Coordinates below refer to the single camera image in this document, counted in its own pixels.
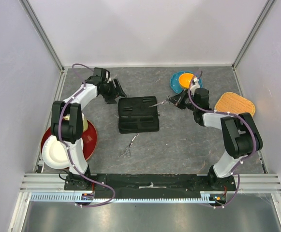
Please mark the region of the pink-tinted scissors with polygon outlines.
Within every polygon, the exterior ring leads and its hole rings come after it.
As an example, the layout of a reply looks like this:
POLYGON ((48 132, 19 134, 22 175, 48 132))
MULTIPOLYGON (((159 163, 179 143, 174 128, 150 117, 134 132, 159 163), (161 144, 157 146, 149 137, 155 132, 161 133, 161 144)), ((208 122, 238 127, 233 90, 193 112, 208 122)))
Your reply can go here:
POLYGON ((168 99, 166 99, 166 100, 164 100, 164 101, 162 101, 162 102, 159 102, 159 103, 156 103, 156 104, 154 104, 154 105, 149 106, 149 108, 151 108, 151 107, 157 107, 157 106, 159 106, 159 105, 164 105, 164 104, 168 104, 168 103, 170 103, 170 102, 169 102, 168 99))

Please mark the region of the black zip tool case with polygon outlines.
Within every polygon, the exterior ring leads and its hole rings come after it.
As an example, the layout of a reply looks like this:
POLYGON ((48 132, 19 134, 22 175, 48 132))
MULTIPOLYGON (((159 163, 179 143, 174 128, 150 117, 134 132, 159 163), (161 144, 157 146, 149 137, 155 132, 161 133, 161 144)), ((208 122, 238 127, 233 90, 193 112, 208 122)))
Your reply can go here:
POLYGON ((121 134, 158 132, 160 125, 156 103, 155 96, 119 99, 119 132, 121 134))

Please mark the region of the silver scissors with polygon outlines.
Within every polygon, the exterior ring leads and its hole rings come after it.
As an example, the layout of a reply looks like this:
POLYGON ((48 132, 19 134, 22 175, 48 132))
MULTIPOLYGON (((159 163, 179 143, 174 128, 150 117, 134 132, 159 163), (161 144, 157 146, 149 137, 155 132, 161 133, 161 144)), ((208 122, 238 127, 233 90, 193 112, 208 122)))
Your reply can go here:
POLYGON ((126 157, 126 158, 130 158, 131 157, 131 147, 134 144, 135 139, 139 136, 139 133, 137 133, 129 142, 129 144, 126 146, 126 148, 124 149, 123 153, 119 155, 120 157, 126 157))

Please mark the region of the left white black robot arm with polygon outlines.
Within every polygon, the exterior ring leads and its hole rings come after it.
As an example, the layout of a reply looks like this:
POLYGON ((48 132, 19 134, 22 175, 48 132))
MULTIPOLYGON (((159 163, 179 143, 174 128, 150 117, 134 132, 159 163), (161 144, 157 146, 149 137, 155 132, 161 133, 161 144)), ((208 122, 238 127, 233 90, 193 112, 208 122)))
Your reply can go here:
POLYGON ((89 165, 84 159, 81 138, 83 134, 82 110, 90 101, 102 96, 106 104, 116 104, 118 97, 126 97, 119 80, 112 79, 110 71, 95 67, 71 96, 52 104, 51 133, 60 141, 67 153, 69 171, 78 175, 75 185, 81 190, 90 188, 92 179, 86 175, 89 165))

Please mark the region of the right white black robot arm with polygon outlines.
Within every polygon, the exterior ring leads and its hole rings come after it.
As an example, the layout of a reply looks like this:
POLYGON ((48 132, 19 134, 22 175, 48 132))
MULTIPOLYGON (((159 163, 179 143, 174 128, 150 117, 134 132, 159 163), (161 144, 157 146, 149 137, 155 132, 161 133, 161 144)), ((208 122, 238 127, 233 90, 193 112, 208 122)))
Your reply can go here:
POLYGON ((207 174, 207 184, 212 190, 219 190, 239 164, 263 148, 263 140, 252 115, 213 111, 209 105, 209 91, 205 88, 197 88, 193 94, 186 89, 166 100, 179 109, 193 111, 193 118, 200 126, 222 131, 225 152, 207 174))

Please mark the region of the teal scalloped plate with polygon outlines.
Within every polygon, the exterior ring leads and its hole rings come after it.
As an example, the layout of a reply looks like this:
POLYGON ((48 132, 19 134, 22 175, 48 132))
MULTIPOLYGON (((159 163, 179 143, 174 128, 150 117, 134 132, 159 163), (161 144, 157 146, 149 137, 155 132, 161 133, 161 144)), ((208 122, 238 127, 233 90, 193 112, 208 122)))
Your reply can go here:
MULTIPOLYGON (((178 82, 178 78, 181 74, 183 73, 193 73, 191 71, 179 71, 177 73, 175 73, 171 79, 170 79, 170 87, 171 89, 175 92, 175 93, 181 93, 181 91, 183 91, 184 89, 182 89, 179 85, 179 82, 178 82)), ((197 77, 199 79, 199 84, 200 84, 200 87, 203 87, 203 82, 202 82, 202 79, 200 77, 200 74, 194 74, 194 77, 197 77)))

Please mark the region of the orange bowl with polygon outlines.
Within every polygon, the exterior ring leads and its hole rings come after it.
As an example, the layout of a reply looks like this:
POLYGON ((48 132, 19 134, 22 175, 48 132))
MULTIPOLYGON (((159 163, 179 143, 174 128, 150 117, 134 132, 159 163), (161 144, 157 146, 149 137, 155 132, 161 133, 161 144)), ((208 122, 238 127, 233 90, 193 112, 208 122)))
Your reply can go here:
POLYGON ((182 89, 187 89, 189 86, 194 85, 194 74, 183 73, 178 78, 179 85, 182 89))

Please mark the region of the red plate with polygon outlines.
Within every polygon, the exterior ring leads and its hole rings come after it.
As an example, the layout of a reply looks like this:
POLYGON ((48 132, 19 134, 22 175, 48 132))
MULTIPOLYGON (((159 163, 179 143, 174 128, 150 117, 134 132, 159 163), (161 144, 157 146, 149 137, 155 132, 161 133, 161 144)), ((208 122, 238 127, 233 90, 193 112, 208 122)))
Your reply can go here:
MULTIPOLYGON (((89 158, 92 156, 93 152, 94 152, 94 149, 96 147, 96 144, 97 144, 97 131, 94 127, 94 125, 89 121, 87 120, 88 122, 88 129, 83 132, 82 134, 82 142, 83 142, 83 154, 84 154, 84 158, 86 161, 89 160, 89 158)), ((41 140, 41 145, 40 145, 40 151, 42 153, 42 149, 43 149, 43 146, 46 142, 46 140, 51 136, 51 128, 49 127, 43 137, 42 137, 42 140, 41 140)))

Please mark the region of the orange woven mat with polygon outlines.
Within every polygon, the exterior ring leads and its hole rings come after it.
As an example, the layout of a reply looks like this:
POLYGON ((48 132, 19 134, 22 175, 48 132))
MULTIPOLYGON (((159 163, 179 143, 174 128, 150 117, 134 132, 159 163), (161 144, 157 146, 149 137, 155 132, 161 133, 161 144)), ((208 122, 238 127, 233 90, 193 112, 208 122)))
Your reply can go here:
POLYGON ((251 116, 254 116, 256 112, 255 105, 250 100, 233 92, 222 94, 214 109, 219 112, 233 114, 250 113, 251 116))

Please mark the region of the white plate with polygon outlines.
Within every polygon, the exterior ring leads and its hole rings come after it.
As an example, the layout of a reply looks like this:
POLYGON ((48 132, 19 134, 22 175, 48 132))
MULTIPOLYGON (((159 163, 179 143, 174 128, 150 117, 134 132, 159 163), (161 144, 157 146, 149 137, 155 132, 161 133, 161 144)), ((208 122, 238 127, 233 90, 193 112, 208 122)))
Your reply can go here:
POLYGON ((87 168, 82 139, 76 140, 73 144, 61 142, 56 136, 50 135, 42 148, 42 157, 46 165, 53 169, 73 168, 73 164, 81 172, 87 168))

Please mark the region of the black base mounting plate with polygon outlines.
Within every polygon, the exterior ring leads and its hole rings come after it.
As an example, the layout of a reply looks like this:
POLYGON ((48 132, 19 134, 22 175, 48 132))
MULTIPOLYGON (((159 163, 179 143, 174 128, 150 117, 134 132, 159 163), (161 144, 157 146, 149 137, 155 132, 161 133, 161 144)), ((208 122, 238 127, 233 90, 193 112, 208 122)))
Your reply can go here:
POLYGON ((232 176, 211 181, 197 174, 95 174, 90 179, 111 186, 115 198, 199 197, 201 191, 236 190, 232 176))

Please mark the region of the left aluminium corner post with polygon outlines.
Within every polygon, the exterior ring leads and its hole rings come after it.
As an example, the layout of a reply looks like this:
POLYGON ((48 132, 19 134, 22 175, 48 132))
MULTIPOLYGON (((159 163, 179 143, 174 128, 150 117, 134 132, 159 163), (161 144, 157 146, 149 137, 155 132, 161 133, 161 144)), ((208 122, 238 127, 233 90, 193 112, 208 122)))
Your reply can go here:
POLYGON ((37 14, 35 13, 31 3, 29 0, 19 0, 22 7, 24 8, 26 14, 28 15, 31 23, 33 24, 34 28, 36 29, 39 37, 41 38, 46 50, 49 52, 51 58, 53 59, 55 65, 60 70, 60 72, 63 72, 65 70, 64 65, 62 64, 60 58, 58 57, 53 45, 51 44, 51 41, 49 40, 40 20, 38 19, 37 14))

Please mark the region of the aluminium corner post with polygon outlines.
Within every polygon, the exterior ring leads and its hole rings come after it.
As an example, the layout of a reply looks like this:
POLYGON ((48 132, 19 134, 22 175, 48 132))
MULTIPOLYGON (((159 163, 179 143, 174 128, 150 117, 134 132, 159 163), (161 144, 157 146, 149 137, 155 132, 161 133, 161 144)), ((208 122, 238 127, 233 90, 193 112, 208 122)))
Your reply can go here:
POLYGON ((275 4, 275 0, 267 0, 259 13, 252 29, 250 30, 245 42, 243 43, 238 55, 236 56, 233 64, 232 64, 232 69, 235 71, 237 67, 239 66, 241 60, 243 59, 244 55, 248 51, 251 43, 253 42, 255 36, 257 35, 259 29, 261 28, 262 24, 264 23, 267 15, 269 14, 271 8, 275 4))
POLYGON ((60 58, 58 57, 53 45, 51 44, 51 41, 49 40, 40 20, 38 19, 37 14, 35 13, 31 3, 29 0, 19 0, 22 7, 24 8, 26 14, 28 15, 31 23, 33 24, 34 28, 36 29, 39 37, 41 38, 46 50, 49 52, 51 58, 53 59, 55 65, 60 70, 60 72, 63 72, 65 70, 64 65, 62 64, 60 58))

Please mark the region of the aluminium front rail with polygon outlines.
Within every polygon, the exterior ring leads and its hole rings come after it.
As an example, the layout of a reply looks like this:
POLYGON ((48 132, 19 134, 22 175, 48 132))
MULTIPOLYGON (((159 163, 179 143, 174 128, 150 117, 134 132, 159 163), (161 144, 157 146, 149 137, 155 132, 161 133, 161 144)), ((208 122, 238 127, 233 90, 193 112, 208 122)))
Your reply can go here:
MULTIPOLYGON (((281 193, 281 184, 276 174, 241 174, 235 177, 239 193, 281 193)), ((64 181, 58 174, 25 174, 21 192, 62 192, 64 181)))

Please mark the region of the right aluminium corner post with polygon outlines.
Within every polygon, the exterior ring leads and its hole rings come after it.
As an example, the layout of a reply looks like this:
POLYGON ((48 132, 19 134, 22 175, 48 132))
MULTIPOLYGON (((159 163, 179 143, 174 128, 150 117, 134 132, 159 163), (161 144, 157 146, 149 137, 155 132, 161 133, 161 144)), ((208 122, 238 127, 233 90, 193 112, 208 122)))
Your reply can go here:
POLYGON ((239 66, 241 60, 243 59, 244 55, 248 51, 251 43, 253 42, 255 36, 257 35, 259 29, 261 28, 262 24, 264 23, 267 15, 269 14, 271 8, 275 4, 275 0, 267 0, 259 13, 252 29, 250 30, 245 42, 243 43, 238 55, 236 56, 233 64, 232 64, 232 69, 235 71, 237 67, 239 66))

